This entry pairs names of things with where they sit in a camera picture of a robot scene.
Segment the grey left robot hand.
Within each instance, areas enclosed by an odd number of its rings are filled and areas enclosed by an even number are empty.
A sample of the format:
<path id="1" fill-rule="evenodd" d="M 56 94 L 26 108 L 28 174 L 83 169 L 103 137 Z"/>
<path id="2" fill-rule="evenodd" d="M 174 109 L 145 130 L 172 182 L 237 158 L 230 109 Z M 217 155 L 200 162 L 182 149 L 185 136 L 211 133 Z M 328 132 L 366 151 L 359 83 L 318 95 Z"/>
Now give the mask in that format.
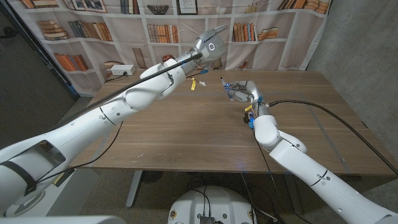
<path id="1" fill-rule="evenodd" d="M 218 34 L 227 28 L 227 25 L 221 25 L 204 31 L 195 40 L 189 54 L 201 63 L 212 63 L 221 58 L 227 52 L 227 46 Z"/>

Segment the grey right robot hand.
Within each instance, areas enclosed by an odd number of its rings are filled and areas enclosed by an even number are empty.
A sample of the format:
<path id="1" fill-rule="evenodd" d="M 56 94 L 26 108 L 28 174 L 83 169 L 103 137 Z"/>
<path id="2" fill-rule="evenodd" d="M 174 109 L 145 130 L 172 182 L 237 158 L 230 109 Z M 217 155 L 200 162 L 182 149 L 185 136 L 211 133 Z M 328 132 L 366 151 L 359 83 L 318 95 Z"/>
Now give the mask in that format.
<path id="1" fill-rule="evenodd" d="M 250 103 L 258 116 L 270 115 L 263 94 L 253 81 L 223 82 L 223 88 L 231 101 Z"/>

